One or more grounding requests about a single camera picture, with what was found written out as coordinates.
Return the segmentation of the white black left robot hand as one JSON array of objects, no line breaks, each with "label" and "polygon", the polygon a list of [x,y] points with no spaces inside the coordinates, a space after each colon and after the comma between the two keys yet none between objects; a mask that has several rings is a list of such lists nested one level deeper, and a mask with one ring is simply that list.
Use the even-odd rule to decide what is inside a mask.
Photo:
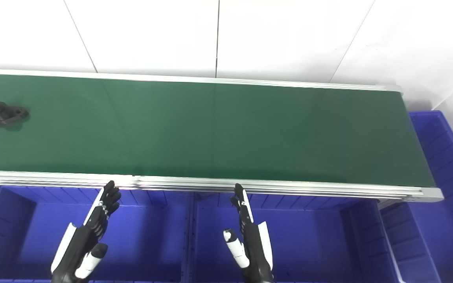
[{"label": "white black left robot hand", "polygon": [[118,210],[120,189],[113,180],[100,189],[79,227],[70,223],[61,239],[50,271],[53,283],[87,283],[108,251],[101,243],[109,218]]}]

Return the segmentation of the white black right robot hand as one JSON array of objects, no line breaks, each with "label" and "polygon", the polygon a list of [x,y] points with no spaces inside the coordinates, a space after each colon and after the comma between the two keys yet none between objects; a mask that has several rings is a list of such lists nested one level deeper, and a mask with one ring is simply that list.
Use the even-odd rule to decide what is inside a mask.
[{"label": "white black right robot hand", "polygon": [[266,222],[256,224],[246,190],[237,183],[230,198],[239,214],[240,239],[233,229],[223,230],[224,241],[241,269],[245,283],[273,283],[273,254]]}]

